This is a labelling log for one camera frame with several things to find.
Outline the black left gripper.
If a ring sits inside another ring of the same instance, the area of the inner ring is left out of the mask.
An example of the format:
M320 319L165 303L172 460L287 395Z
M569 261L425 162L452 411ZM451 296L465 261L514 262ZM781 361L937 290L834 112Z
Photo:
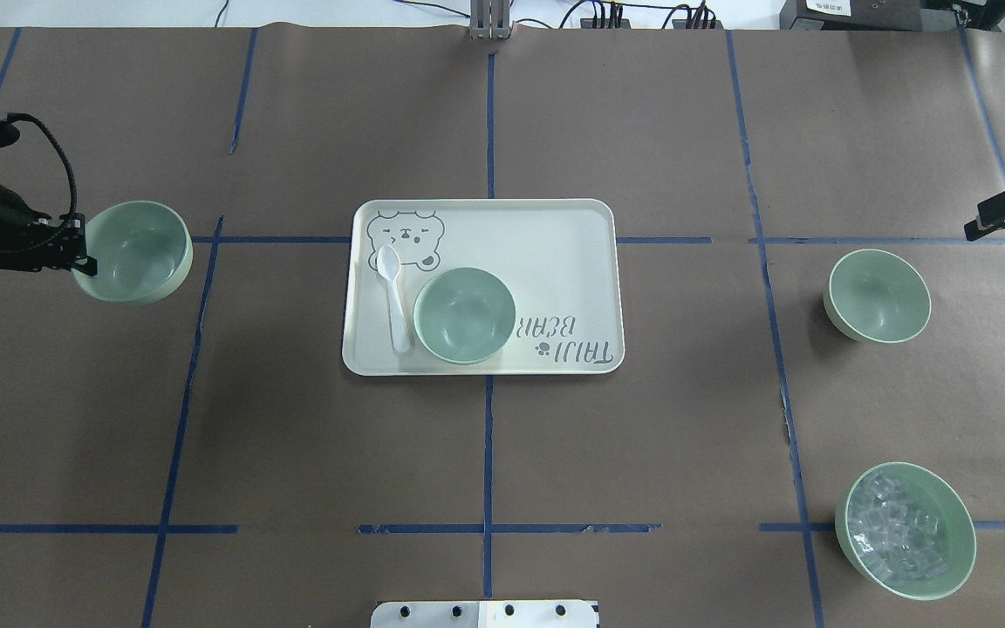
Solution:
M49 227L51 215L31 209L20 195L0 184L0 270L75 270L95 277L99 263L88 255L86 219L61 215ZM51 253L41 245L51 236Z

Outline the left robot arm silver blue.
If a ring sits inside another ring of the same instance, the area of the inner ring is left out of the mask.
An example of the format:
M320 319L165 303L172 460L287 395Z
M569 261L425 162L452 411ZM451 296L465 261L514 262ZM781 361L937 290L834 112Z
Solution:
M88 254L86 218L69 210L55 223L0 184L0 270L39 273L70 270L95 277L99 262Z

